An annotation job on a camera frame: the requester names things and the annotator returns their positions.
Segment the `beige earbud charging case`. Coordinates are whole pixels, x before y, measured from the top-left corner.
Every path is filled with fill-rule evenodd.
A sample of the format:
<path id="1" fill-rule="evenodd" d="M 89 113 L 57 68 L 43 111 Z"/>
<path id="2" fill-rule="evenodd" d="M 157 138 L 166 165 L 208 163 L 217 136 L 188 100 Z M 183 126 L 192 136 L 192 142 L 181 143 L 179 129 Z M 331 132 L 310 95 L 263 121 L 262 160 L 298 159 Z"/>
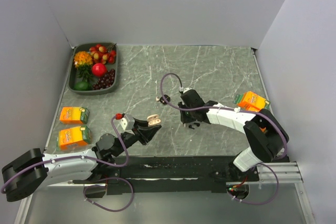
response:
<path id="1" fill-rule="evenodd" d="M 155 126 L 161 123 L 161 119 L 158 114 L 152 114 L 147 117 L 148 126 Z"/>

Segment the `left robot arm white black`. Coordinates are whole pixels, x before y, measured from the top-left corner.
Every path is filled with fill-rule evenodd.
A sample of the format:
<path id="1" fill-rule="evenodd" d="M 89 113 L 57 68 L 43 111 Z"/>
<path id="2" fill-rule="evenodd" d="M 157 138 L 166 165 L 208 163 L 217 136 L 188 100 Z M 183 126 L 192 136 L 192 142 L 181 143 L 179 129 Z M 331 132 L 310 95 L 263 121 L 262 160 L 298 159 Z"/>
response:
<path id="1" fill-rule="evenodd" d="M 139 142 L 147 145 L 162 127 L 157 115 L 145 121 L 117 114 L 123 133 L 102 135 L 91 149 L 68 154 L 44 154 L 33 148 L 2 168 L 1 193 L 8 202 L 22 200 L 37 189 L 69 180 L 98 183 L 109 168 L 126 166 L 128 148 Z"/>

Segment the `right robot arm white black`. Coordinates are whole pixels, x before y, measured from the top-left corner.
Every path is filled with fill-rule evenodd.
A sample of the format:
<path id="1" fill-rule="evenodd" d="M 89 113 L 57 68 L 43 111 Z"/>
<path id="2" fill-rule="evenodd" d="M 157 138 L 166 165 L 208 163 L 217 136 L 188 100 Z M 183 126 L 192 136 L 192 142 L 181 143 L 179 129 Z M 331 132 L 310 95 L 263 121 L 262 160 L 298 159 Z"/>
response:
<path id="1" fill-rule="evenodd" d="M 221 125 L 245 134 L 249 146 L 228 164 L 228 175 L 243 180 L 259 163 L 270 163 L 287 148 L 288 134 L 267 109 L 258 112 L 229 108 L 215 101 L 204 102 L 194 89 L 181 94 L 178 107 L 183 124 Z"/>

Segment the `black earbud charging case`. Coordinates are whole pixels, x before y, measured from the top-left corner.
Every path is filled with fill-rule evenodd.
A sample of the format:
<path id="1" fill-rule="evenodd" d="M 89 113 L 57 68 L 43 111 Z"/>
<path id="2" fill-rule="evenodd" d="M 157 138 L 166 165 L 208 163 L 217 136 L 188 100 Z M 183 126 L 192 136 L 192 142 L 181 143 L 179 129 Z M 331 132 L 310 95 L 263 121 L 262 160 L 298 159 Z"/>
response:
<path id="1" fill-rule="evenodd" d="M 160 97 L 159 101 L 166 105 L 167 102 L 170 102 L 171 98 L 167 95 L 167 94 L 164 94 L 163 96 Z"/>

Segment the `orange juice box upper right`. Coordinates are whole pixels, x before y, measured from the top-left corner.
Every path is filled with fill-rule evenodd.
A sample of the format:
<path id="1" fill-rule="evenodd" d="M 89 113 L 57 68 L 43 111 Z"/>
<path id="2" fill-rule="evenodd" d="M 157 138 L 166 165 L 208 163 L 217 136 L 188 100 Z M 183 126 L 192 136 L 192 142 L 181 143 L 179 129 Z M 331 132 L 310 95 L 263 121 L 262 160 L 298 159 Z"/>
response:
<path id="1" fill-rule="evenodd" d="M 243 94 L 237 94 L 233 103 L 246 111 L 259 112 L 261 109 L 270 108 L 270 102 L 252 91 Z"/>

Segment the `dark grape bunch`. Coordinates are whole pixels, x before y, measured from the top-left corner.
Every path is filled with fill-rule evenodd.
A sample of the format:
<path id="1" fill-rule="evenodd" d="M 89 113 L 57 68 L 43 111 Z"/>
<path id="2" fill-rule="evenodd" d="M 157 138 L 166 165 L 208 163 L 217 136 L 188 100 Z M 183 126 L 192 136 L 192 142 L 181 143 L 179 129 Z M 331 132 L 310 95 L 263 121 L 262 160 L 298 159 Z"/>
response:
<path id="1" fill-rule="evenodd" d="M 92 87 L 94 90 L 106 89 L 114 84 L 116 71 L 108 70 L 103 77 L 100 77 Z"/>

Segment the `orange juice box lower left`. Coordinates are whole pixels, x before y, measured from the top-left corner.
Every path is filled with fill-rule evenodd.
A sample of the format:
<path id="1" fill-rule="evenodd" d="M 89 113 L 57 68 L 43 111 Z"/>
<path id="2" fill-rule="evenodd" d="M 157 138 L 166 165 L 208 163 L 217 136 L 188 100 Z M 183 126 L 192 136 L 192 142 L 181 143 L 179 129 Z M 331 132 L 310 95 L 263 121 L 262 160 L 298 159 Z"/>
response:
<path id="1" fill-rule="evenodd" d="M 59 131 L 58 148 L 69 150 L 74 147 L 86 146 L 92 143 L 91 130 L 86 126 L 76 126 Z"/>

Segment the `orange juice box upper left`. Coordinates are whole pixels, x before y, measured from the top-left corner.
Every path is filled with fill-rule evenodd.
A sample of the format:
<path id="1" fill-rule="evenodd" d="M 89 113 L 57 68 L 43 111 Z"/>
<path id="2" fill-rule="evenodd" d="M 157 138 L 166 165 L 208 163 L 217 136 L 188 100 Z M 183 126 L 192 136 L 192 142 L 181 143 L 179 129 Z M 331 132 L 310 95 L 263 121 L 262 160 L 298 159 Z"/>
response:
<path id="1" fill-rule="evenodd" d="M 63 124 L 87 124 L 90 112 L 84 107 L 63 107 L 59 120 Z"/>

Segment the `red apple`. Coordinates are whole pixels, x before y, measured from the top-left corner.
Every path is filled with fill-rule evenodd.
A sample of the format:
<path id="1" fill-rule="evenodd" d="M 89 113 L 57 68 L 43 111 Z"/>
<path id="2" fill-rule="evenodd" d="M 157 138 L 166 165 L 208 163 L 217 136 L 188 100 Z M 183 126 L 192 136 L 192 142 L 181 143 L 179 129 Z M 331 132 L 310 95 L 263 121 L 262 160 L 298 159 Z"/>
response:
<path id="1" fill-rule="evenodd" d="M 108 70 L 104 64 L 96 63 L 92 66 L 91 72 L 95 77 L 100 78 L 103 77 L 108 72 Z"/>

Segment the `green avocado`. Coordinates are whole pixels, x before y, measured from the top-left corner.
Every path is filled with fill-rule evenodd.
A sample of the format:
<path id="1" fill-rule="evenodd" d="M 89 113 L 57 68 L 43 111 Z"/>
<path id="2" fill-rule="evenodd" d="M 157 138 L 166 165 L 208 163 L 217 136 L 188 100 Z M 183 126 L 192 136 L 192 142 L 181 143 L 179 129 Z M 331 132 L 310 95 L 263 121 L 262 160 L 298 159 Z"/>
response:
<path id="1" fill-rule="evenodd" d="M 80 82 L 77 82 L 74 85 L 73 89 L 76 90 L 76 91 L 89 91 L 89 90 L 92 89 L 92 87 L 91 87 L 91 84 L 89 82 L 80 81 Z"/>

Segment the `red cherry bunch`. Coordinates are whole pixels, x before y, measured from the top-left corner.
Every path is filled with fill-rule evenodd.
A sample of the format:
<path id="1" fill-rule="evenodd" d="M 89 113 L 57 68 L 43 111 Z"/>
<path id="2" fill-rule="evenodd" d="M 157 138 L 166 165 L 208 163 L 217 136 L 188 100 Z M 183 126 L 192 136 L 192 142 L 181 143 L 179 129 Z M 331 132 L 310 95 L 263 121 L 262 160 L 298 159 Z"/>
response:
<path id="1" fill-rule="evenodd" d="M 96 44 L 89 48 L 89 54 L 92 57 L 94 63 L 101 64 L 114 64 L 117 59 L 117 47 L 116 44 Z"/>

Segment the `dark grey fruit tray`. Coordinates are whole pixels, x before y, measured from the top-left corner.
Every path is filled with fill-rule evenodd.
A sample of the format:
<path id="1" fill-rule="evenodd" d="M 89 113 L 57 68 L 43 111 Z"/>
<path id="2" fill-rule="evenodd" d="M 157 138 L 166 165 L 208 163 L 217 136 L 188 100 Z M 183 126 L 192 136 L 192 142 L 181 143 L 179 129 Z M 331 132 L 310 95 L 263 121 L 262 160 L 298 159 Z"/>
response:
<path id="1" fill-rule="evenodd" d="M 91 42 L 74 48 L 68 88 L 79 95 L 111 93 L 117 87 L 118 50 L 112 42 Z"/>

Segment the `aluminium frame rail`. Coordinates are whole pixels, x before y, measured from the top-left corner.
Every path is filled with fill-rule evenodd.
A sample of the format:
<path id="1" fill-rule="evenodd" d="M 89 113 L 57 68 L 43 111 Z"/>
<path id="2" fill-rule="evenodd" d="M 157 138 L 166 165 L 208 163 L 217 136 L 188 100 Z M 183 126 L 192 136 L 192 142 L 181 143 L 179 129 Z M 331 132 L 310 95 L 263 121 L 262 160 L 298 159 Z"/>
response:
<path id="1" fill-rule="evenodd" d="M 303 183 L 299 166 L 296 162 L 290 163 L 267 163 L 258 165 L 259 181 L 262 183 L 276 183 L 276 174 L 279 183 Z"/>

